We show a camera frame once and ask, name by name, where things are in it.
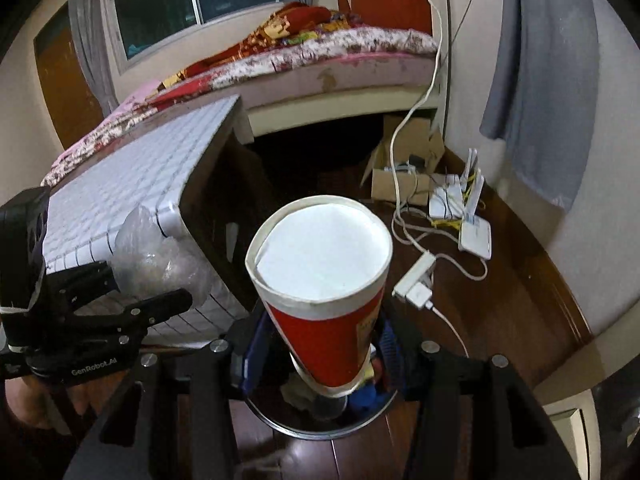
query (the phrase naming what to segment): wooden baseboard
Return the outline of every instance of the wooden baseboard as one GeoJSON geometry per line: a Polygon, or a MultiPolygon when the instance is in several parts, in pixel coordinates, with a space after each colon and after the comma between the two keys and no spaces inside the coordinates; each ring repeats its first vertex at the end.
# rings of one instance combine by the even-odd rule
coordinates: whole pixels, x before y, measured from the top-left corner
{"type": "MultiPolygon", "coordinates": [[[[443,163],[451,173],[462,173],[465,167],[465,163],[449,149],[443,163]]],[[[501,232],[499,240],[504,244],[501,249],[509,255],[513,269],[532,300],[543,311],[563,314],[574,336],[575,350],[591,342],[593,334],[589,325],[545,248],[495,190],[484,186],[482,200],[486,204],[482,217],[491,223],[492,232],[501,232]]]]}

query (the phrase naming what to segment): clear plastic bag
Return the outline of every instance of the clear plastic bag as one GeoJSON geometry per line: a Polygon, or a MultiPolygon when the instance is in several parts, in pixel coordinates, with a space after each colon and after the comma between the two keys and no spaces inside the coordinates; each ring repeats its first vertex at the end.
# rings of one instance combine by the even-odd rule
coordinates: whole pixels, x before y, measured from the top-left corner
{"type": "Polygon", "coordinates": [[[124,294],[145,300],[184,288],[201,306],[214,283],[210,263],[184,242],[165,238],[151,211],[139,206],[127,216],[116,236],[111,268],[124,294]]]}

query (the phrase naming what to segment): door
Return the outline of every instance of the door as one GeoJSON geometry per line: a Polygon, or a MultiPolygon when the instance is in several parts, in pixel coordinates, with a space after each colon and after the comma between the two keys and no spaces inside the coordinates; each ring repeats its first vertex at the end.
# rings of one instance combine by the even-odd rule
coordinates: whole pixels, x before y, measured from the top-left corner
{"type": "Polygon", "coordinates": [[[76,57],[67,4],[38,33],[34,47],[44,101],[60,142],[67,149],[103,119],[76,57]]]}

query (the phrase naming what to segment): screw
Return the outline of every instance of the screw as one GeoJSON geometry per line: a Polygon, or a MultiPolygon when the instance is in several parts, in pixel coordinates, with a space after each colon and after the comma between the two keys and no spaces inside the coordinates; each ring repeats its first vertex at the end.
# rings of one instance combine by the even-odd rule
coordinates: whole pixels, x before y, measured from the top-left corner
{"type": "Polygon", "coordinates": [[[423,341],[420,348],[427,354],[437,354],[440,351],[440,345],[435,341],[423,341]]]}
{"type": "Polygon", "coordinates": [[[209,345],[209,349],[216,354],[225,352],[227,348],[229,348],[229,343],[224,339],[216,339],[209,345]]]}
{"type": "Polygon", "coordinates": [[[140,358],[140,363],[145,368],[149,368],[158,362],[158,356],[156,354],[144,354],[140,358]]]}
{"type": "Polygon", "coordinates": [[[504,355],[500,354],[494,355],[491,358],[491,362],[498,368],[506,368],[509,365],[509,360],[504,355]]]}

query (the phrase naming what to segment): orange blanket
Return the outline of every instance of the orange blanket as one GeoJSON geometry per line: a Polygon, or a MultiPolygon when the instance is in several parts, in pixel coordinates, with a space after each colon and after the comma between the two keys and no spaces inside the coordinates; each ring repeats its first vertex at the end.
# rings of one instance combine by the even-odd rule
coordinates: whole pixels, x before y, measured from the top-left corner
{"type": "MultiPolygon", "coordinates": [[[[206,72],[213,67],[252,56],[253,54],[260,54],[279,46],[287,46],[291,42],[283,41],[285,38],[313,30],[321,23],[329,22],[331,16],[332,12],[325,7],[310,7],[299,2],[287,4],[277,12],[274,12],[266,22],[240,43],[236,43],[224,52],[201,59],[180,70],[180,72],[165,79],[158,86],[158,91],[206,72]]],[[[349,25],[348,23],[336,24],[335,28],[349,28],[349,25]]]]}

